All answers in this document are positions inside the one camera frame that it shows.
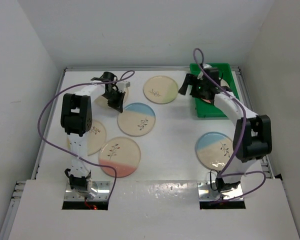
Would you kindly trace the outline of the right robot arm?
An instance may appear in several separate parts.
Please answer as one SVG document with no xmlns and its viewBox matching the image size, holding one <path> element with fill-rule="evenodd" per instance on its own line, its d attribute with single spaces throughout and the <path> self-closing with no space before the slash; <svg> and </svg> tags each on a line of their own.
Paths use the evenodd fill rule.
<svg viewBox="0 0 300 240">
<path fill-rule="evenodd" d="M 233 153 L 225 167 L 217 173 L 214 185 L 219 193 L 237 188 L 242 176 L 250 174 L 250 166 L 272 151 L 270 117 L 251 111 L 230 87 L 222 86 L 219 70 L 215 67 L 206 68 L 199 75 L 186 74 L 179 94 L 185 95 L 188 88 L 191 89 L 190 96 L 210 102 L 235 126 Z"/>
</svg>

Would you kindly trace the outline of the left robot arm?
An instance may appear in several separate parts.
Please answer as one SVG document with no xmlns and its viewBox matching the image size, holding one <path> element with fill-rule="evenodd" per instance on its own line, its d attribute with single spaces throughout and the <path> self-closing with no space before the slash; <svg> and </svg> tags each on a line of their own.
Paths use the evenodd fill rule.
<svg viewBox="0 0 300 240">
<path fill-rule="evenodd" d="M 129 81 L 105 71 L 100 77 L 92 78 L 90 83 L 81 84 L 81 90 L 63 95 L 60 124 L 74 154 L 71 167 L 64 172 L 70 188 L 84 198 L 94 196 L 91 168 L 83 161 L 88 156 L 88 132 L 93 125 L 92 102 L 102 96 L 110 108 L 122 113 L 126 89 L 130 85 Z"/>
</svg>

